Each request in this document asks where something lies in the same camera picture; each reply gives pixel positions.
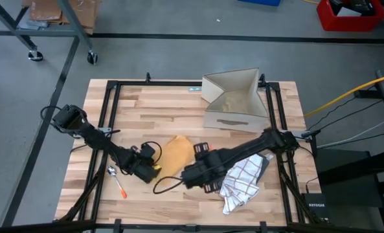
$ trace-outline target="cart wheel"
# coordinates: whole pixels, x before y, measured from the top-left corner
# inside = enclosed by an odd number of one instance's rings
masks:
[[[95,64],[96,64],[96,61],[98,61],[98,55],[96,54],[96,52],[88,52],[87,61],[88,61],[91,65],[95,65]]]
[[[31,60],[31,61],[41,61],[41,60],[43,60],[43,55],[42,55],[41,52],[37,52],[36,55],[37,55],[37,57],[34,57],[34,55],[31,52],[29,52],[28,53],[28,59]]]

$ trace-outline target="metal cart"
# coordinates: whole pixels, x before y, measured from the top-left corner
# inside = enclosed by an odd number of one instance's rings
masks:
[[[42,61],[43,54],[38,51],[30,36],[78,36],[80,41],[88,48],[87,60],[90,64],[95,65],[98,60],[97,53],[93,52],[93,44],[91,39],[82,28],[74,10],[69,4],[68,0],[58,0],[58,5],[65,17],[69,21],[69,25],[53,25],[46,30],[28,30],[18,28],[18,24],[22,17],[25,15],[28,7],[23,7],[16,19],[14,19],[1,5],[0,5],[0,21],[9,29],[9,31],[22,42],[28,49],[28,58],[31,61]]]

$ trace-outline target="butcher block tabletop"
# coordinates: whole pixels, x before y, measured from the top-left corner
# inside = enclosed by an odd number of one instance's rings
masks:
[[[107,81],[91,80],[88,87],[83,109],[87,112],[88,121],[94,126],[98,125]],[[288,129],[305,130],[295,82],[280,82],[280,87]],[[265,91],[260,89],[259,95],[267,107]],[[280,128],[275,95],[272,96],[277,126]],[[114,90],[110,94],[105,126],[108,124],[113,97]],[[260,136],[259,133],[203,128],[203,114],[208,104],[201,98],[200,91],[189,91],[189,87],[123,86],[113,127],[121,132],[113,134],[111,139],[115,144],[129,148],[132,145],[140,147],[146,141],[156,141],[163,146],[174,136],[184,135],[194,144],[208,142],[213,148],[231,148]],[[75,140],[74,147],[83,143],[82,140]],[[308,143],[300,142],[300,145],[311,149]],[[71,153],[56,219],[65,215],[82,194],[91,153],[89,147]],[[102,153],[99,153],[96,168],[101,156]],[[317,177],[313,157],[306,150],[298,149],[294,162],[300,191],[305,192],[306,182]],[[109,157],[108,165],[115,167]],[[146,184],[134,175],[123,175],[120,172],[117,177],[127,193],[127,199],[122,198],[117,183],[106,174],[97,223],[114,223],[116,219],[121,219],[125,224],[257,226],[260,221],[265,221],[267,226],[286,226],[276,157],[270,161],[258,183],[258,195],[229,215],[222,213],[224,200],[219,194],[205,194],[198,187],[187,190],[181,185],[155,195],[152,192],[155,181]],[[308,188],[310,192],[321,192],[318,179],[309,182]],[[87,219],[91,216],[94,192],[88,201]],[[293,220],[297,221],[295,200],[289,190],[288,195]]]

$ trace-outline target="metal spoon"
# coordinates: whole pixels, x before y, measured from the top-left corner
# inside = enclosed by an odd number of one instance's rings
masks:
[[[122,195],[123,198],[127,198],[127,194],[125,193],[124,189],[122,189],[121,187],[121,184],[120,184],[120,181],[117,179],[117,171],[116,169],[113,167],[113,166],[108,166],[107,168],[107,172],[110,176],[114,177],[115,178],[115,181],[117,182],[117,184],[119,185],[119,188],[120,188],[120,193]]]

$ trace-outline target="red bin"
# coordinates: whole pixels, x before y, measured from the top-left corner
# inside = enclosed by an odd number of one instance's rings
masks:
[[[341,16],[334,15],[330,0],[321,0],[317,12],[324,30],[339,32],[370,32],[384,19],[384,7],[379,0],[370,0],[374,7],[374,16]]]

